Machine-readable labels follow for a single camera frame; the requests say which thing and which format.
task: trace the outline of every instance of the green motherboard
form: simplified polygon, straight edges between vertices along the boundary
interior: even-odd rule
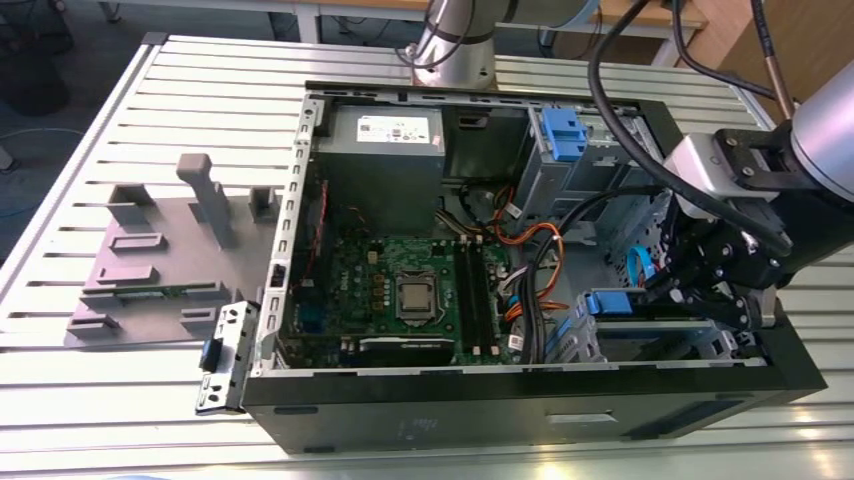
[[[299,307],[306,366],[343,366],[342,339],[371,337],[453,340],[454,365],[513,363],[495,295],[507,267],[503,247],[474,239],[339,240],[323,306]]]

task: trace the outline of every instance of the robot end effector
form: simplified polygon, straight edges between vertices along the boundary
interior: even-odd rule
[[[690,134],[665,166],[792,243],[781,257],[745,232],[677,197],[667,260],[647,282],[663,295],[742,329],[773,321],[774,288],[854,241],[854,63],[774,131]],[[721,292],[725,285],[727,292]]]

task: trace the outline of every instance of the cpu socket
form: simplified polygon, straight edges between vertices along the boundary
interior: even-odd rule
[[[430,271],[399,272],[395,276],[398,320],[423,327],[437,319],[437,275]]]

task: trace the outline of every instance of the blue cable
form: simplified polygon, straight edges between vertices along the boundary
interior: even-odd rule
[[[626,255],[626,273],[629,274],[629,282],[633,287],[638,286],[641,281],[641,273],[638,272],[637,260],[641,259],[641,267],[643,268],[643,278],[649,280],[655,275],[655,265],[653,264],[653,257],[650,252],[641,245],[635,245],[629,249]]]
[[[22,208],[20,210],[14,210],[11,212],[7,213],[0,213],[0,218],[10,218],[14,217],[15,215],[20,215],[22,213],[27,213],[31,210],[35,210],[36,208],[39,208],[39,205],[32,205],[27,208]]]

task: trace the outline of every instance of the blue drive bay latch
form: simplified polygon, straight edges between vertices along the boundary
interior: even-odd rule
[[[582,158],[587,148],[587,127],[575,110],[543,108],[543,133],[551,143],[555,161],[575,162]]]

